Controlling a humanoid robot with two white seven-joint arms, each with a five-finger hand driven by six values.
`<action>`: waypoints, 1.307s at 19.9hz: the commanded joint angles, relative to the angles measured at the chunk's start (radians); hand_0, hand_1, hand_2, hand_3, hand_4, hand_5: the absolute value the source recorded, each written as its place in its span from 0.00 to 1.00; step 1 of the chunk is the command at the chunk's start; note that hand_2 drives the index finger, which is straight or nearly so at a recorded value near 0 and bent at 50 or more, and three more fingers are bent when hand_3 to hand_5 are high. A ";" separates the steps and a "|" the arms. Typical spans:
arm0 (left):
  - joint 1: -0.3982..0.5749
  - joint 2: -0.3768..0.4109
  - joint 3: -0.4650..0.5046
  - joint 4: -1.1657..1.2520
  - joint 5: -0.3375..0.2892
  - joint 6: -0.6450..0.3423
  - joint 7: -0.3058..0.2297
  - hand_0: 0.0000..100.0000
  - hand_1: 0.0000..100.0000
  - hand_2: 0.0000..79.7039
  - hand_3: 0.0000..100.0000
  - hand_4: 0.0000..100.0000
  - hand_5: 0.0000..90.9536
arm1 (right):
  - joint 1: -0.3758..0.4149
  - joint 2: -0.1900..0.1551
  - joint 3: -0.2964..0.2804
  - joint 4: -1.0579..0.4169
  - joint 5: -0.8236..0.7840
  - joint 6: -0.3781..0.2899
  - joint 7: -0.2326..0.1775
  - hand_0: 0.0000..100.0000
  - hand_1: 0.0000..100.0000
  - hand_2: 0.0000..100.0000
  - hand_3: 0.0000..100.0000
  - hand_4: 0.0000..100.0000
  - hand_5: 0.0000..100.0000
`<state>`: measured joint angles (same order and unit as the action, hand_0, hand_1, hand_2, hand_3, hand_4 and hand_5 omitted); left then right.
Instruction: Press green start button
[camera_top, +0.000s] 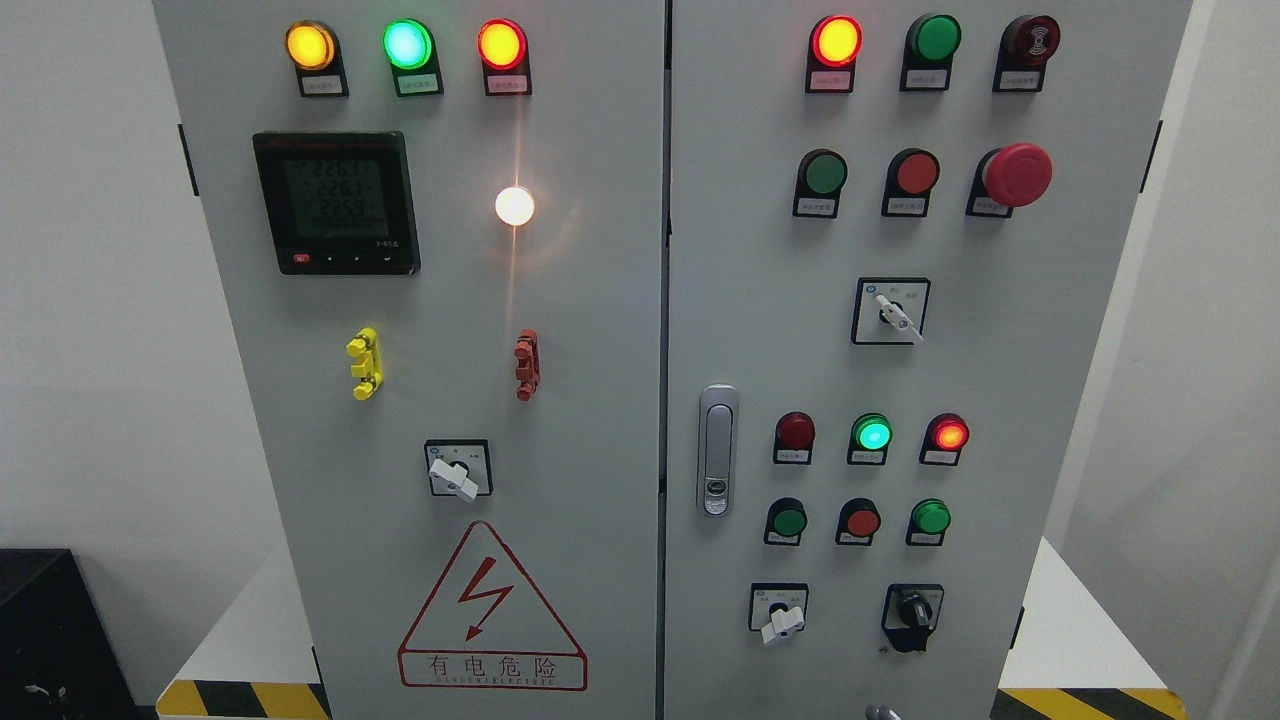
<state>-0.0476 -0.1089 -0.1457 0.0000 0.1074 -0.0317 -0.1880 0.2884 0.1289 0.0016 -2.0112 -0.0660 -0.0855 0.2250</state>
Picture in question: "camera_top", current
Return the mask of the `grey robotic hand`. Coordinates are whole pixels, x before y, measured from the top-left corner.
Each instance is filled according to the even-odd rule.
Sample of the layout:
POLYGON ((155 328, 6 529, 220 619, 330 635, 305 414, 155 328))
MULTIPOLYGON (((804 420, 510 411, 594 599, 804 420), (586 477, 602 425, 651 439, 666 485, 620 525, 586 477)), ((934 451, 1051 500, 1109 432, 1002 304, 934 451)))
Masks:
POLYGON ((867 720, 901 720, 901 716, 887 705, 869 705, 865 707, 867 720))

